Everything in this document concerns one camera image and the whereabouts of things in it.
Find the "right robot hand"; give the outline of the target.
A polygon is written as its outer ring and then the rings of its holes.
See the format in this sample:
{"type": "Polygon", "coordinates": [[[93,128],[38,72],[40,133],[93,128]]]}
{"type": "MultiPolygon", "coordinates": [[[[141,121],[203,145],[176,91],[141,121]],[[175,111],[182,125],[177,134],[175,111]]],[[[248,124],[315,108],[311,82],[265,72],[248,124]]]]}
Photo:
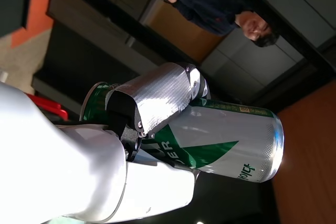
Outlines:
{"type": "Polygon", "coordinates": [[[165,63],[119,86],[93,86],[83,107],[101,107],[95,119],[53,124],[27,94],[2,83],[1,223],[116,223],[188,205],[196,174],[140,146],[207,95],[195,66],[165,63]]]}

